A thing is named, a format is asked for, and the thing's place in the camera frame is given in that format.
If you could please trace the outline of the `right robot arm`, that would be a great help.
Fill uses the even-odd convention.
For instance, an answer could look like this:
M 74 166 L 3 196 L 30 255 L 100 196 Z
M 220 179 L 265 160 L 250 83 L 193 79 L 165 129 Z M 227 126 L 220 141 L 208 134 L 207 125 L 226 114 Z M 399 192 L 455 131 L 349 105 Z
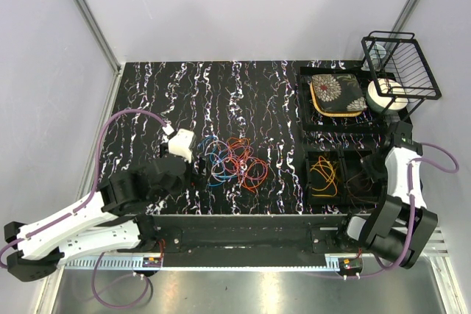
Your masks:
M 334 234 L 338 250 L 347 253 L 359 246 L 392 265 L 415 264 L 438 224 L 420 189 L 422 156 L 422 144 L 412 139 L 412 125 L 399 121 L 389 127 L 377 151 L 361 158 L 366 175 L 386 183 L 386 194 L 368 218 L 352 216 Z

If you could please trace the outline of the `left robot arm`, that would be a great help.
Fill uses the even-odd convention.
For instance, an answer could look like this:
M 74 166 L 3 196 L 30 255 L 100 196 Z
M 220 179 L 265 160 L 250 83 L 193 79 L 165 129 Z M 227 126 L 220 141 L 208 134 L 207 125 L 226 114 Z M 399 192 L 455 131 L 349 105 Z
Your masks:
M 22 282 L 32 282 L 91 254 L 159 250 L 164 240 L 146 208 L 168 196 L 177 198 L 207 180 L 204 159 L 193 165 L 173 154 L 118 172 L 43 220 L 6 224 L 1 268 Z

